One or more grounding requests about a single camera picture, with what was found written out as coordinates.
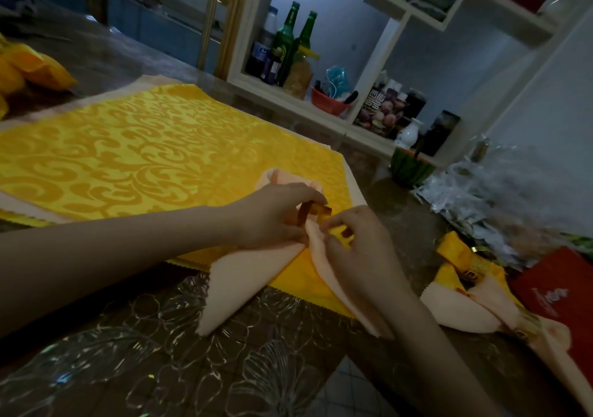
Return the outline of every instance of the green glass bottle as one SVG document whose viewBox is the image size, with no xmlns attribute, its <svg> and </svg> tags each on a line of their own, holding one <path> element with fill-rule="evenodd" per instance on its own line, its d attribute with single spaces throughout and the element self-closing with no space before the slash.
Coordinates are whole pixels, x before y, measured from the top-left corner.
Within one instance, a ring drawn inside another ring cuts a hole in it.
<svg viewBox="0 0 593 417">
<path fill-rule="evenodd" d="M 297 21 L 297 13 L 298 9 L 301 7 L 301 4 L 298 2 L 293 2 L 291 10 L 288 12 L 288 16 L 286 16 L 286 20 L 284 21 L 284 25 L 280 30 L 276 32 L 276 36 L 274 37 L 274 42 L 272 42 L 270 53 L 274 51 L 274 49 L 279 49 L 282 54 L 280 55 L 280 60 L 284 62 L 286 59 L 287 53 L 290 51 L 292 42 L 294 40 L 294 35 L 292 31 L 295 27 L 295 22 Z"/>
<path fill-rule="evenodd" d="M 286 61 L 282 63 L 280 67 L 279 76 L 277 76 L 276 82 L 280 86 L 284 86 L 284 82 L 288 77 L 288 73 L 291 71 L 292 66 L 292 59 L 294 58 L 295 53 L 297 52 L 299 46 L 303 46 L 306 48 L 311 48 L 311 33 L 313 32 L 313 25 L 315 25 L 315 19 L 317 19 L 317 13 L 315 11 L 311 11 L 309 16 L 307 17 L 307 22 L 302 27 L 301 35 L 294 39 L 291 49 L 289 50 L 288 54 L 286 55 Z"/>
</svg>

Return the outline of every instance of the yellow patterned fabric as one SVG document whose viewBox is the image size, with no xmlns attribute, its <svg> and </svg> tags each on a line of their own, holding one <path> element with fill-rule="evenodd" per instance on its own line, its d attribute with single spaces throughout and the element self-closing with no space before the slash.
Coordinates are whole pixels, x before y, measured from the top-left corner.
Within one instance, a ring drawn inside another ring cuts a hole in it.
<svg viewBox="0 0 593 417">
<path fill-rule="evenodd" d="M 79 221 L 228 204 L 274 167 L 322 184 L 334 213 L 352 206 L 340 154 L 193 85 L 160 86 L 0 133 L 0 190 Z M 181 258 L 206 266 L 224 253 Z M 350 316 L 308 250 L 271 285 Z"/>
</svg>

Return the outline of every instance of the person's left hand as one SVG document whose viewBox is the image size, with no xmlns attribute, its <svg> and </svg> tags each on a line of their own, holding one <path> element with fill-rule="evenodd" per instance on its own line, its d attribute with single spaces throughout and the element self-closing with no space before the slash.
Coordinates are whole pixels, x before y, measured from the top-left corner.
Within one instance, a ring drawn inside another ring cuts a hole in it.
<svg viewBox="0 0 593 417">
<path fill-rule="evenodd" d="M 307 241 L 297 223 L 297 206 L 314 201 L 327 204 L 324 195 L 305 183 L 268 184 L 223 210 L 235 228 L 233 245 L 263 247 L 284 241 Z"/>
</svg>

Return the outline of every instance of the pile of plastic wrap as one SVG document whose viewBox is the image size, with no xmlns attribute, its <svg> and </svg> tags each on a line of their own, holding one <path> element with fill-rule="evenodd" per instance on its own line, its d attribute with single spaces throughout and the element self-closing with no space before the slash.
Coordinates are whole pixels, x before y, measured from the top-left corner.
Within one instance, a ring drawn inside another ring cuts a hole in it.
<svg viewBox="0 0 593 417">
<path fill-rule="evenodd" d="M 412 193 L 502 264 L 521 270 L 569 246 L 562 233 L 590 231 L 574 211 L 588 202 L 587 192 L 535 149 L 499 146 L 479 163 L 452 164 Z"/>
</svg>

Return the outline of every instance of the red plastic bowl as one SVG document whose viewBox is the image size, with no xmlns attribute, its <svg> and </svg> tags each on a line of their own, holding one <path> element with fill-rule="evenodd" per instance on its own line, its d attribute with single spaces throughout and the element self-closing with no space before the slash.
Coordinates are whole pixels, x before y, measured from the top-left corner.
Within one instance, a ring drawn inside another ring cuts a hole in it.
<svg viewBox="0 0 593 417">
<path fill-rule="evenodd" d="M 341 115 L 350 107 L 350 105 L 345 105 L 341 101 L 330 99 L 327 95 L 322 94 L 315 88 L 311 88 L 311 103 L 322 111 L 334 116 Z"/>
</svg>

